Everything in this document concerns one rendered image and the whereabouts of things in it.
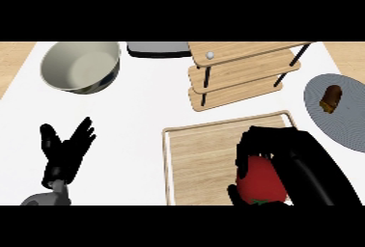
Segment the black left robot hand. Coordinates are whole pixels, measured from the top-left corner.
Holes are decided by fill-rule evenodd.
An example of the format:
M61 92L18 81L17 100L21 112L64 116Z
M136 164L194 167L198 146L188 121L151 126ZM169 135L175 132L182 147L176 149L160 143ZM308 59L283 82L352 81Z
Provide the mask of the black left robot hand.
M40 126L42 151L48 157L48 165L42 185L52 189L52 183L60 179L71 184L82 166L83 157L97 139L92 119L86 118L76 131L64 141L54 129L45 123Z

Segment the wooden tiered shelf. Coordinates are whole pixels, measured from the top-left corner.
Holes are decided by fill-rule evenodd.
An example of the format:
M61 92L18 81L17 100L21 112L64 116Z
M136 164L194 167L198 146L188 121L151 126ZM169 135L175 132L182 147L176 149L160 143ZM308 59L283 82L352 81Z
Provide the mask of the wooden tiered shelf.
M311 41L191 41L193 109L200 112L281 90Z

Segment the wooden tray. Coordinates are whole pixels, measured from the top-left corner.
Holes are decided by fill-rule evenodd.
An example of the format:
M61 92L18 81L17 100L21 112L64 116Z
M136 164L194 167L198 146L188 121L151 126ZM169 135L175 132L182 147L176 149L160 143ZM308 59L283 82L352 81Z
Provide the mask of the wooden tray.
M235 183L237 144L250 126L295 126L289 111L163 130L169 206L230 205Z

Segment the pale grey pot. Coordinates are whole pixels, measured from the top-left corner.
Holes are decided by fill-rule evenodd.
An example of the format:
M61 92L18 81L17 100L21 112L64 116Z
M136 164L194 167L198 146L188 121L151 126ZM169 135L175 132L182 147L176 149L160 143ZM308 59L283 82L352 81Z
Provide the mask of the pale grey pot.
M42 78L61 91L79 95L95 94L116 80L120 57L117 41L61 41L45 55Z

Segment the brown food piece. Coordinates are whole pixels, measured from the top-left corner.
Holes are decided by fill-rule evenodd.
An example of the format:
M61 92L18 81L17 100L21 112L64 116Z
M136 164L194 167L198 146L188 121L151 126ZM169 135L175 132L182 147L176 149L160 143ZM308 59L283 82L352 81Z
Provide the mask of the brown food piece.
M343 96L343 89L339 85L331 85L327 88L323 99L320 100L320 106L329 114L333 114Z

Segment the grey round placemat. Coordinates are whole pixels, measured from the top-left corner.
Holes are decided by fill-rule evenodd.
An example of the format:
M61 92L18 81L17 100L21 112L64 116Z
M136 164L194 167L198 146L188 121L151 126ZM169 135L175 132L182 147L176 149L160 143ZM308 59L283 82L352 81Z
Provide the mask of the grey round placemat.
M342 88L343 95L330 114L320 101L333 85ZM329 137L349 149L365 152L365 84L334 73L315 76L305 86L305 107Z

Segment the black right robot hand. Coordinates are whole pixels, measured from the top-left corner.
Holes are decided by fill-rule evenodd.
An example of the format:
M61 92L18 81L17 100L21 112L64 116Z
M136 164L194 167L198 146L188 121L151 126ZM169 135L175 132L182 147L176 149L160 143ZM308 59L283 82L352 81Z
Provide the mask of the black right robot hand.
M314 136L295 127L252 126L237 144L238 177L249 157L271 158L295 206L363 206L345 172Z

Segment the grey and black appliance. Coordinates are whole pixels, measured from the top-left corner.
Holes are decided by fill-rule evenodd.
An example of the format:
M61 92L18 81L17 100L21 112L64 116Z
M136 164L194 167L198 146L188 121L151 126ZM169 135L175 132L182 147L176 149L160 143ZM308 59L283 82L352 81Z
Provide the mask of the grey and black appliance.
M138 58L181 58L190 57L187 41L129 41L128 51Z

